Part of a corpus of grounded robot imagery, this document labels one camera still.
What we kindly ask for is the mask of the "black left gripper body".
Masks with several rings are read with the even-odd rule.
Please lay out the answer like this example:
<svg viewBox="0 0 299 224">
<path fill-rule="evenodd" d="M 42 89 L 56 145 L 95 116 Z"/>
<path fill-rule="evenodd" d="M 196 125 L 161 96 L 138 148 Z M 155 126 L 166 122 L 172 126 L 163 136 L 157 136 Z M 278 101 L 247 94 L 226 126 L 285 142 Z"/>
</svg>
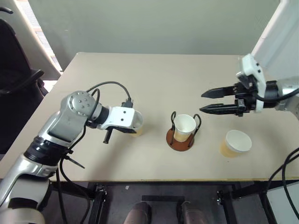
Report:
<svg viewBox="0 0 299 224">
<path fill-rule="evenodd" d="M 115 127 L 115 126 L 110 126 L 110 127 L 108 127 L 107 129 L 106 129 L 106 135 L 105 135 L 105 138 L 104 138 L 104 140 L 103 140 L 103 143 L 104 144 L 108 144 L 109 143 L 109 140 L 110 140 L 110 138 L 111 138 L 111 134 L 112 134 L 112 131 L 113 130 L 120 130 L 120 128 L 119 127 Z"/>
</svg>

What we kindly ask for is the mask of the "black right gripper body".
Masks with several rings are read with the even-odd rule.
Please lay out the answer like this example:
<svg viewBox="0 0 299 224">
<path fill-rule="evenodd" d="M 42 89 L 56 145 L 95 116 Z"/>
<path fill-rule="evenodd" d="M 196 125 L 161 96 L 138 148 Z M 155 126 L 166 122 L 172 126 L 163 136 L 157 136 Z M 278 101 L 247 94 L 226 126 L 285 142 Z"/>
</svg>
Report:
<svg viewBox="0 0 299 224">
<path fill-rule="evenodd" d="M 257 93 L 257 81 L 254 76 L 241 76 L 239 82 L 234 86 L 236 116 L 242 117 L 244 113 L 255 110 L 256 98 L 253 93 Z"/>
</svg>

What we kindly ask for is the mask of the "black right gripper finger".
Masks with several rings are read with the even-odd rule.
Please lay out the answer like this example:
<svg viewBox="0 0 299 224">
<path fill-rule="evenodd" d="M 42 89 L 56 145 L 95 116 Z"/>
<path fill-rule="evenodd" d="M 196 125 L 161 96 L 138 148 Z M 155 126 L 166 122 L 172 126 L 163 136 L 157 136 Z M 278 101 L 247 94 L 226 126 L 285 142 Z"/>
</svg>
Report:
<svg viewBox="0 0 299 224">
<path fill-rule="evenodd" d="M 201 112 L 215 115 L 235 114 L 237 106 L 235 104 L 210 104 L 199 109 Z"/>
<path fill-rule="evenodd" d="M 223 98 L 225 96 L 232 96 L 235 94 L 234 86 L 220 87 L 207 90 L 201 94 L 203 98 Z"/>
</svg>

